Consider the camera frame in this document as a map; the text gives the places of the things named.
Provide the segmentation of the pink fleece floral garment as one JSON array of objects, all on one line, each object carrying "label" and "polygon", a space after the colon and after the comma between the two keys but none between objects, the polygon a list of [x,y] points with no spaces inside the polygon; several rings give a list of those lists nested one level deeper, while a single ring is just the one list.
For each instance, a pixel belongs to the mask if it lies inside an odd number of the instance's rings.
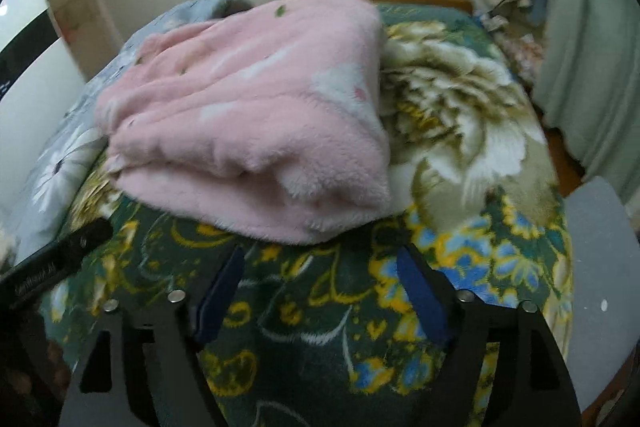
[{"label": "pink fleece floral garment", "polygon": [[96,102],[105,169],[145,205],[277,243],[385,217],[384,40],[367,0],[278,0],[149,36]]}]

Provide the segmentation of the grey daisy print duvet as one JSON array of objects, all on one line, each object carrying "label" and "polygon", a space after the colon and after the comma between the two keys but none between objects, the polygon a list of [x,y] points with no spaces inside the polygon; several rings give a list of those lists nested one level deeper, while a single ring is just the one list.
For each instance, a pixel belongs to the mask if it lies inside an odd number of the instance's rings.
[{"label": "grey daisy print duvet", "polygon": [[190,0],[180,3],[132,34],[119,54],[87,82],[78,100],[43,147],[12,212],[9,234],[16,240],[15,262],[24,261],[58,235],[77,192],[106,147],[104,135],[94,125],[96,99],[134,65],[142,41],[150,35],[225,18],[252,6],[250,0]]}]

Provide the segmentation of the teal floral bed blanket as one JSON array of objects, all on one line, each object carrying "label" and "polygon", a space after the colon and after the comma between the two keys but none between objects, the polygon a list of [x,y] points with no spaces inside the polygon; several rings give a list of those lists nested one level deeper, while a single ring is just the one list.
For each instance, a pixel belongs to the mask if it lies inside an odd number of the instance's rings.
[{"label": "teal floral bed blanket", "polygon": [[99,215],[115,235],[43,300],[75,363],[118,297],[130,310],[190,287],[231,246],[245,269],[200,364],[232,426],[431,426],[445,350],[422,329],[397,251],[412,244],[484,303],[540,309],[561,349],[572,326],[572,247],[544,132],[484,31],[451,10],[385,5],[382,121],[390,215],[326,242],[196,222],[118,194],[90,169],[64,230]]}]

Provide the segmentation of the white black sliding wardrobe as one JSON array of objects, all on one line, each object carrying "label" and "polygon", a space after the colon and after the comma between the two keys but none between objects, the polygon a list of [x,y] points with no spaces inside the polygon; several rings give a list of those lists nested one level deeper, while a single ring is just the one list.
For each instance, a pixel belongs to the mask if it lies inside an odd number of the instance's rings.
[{"label": "white black sliding wardrobe", "polygon": [[46,0],[1,0],[1,211],[85,86]]}]

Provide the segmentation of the green curtain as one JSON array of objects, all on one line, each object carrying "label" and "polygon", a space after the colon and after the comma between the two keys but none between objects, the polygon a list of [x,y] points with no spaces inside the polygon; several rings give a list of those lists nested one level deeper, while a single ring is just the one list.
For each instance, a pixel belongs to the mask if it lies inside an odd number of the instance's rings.
[{"label": "green curtain", "polygon": [[639,192],[637,0],[553,0],[548,50],[533,90],[544,121],[587,178],[623,202]]}]

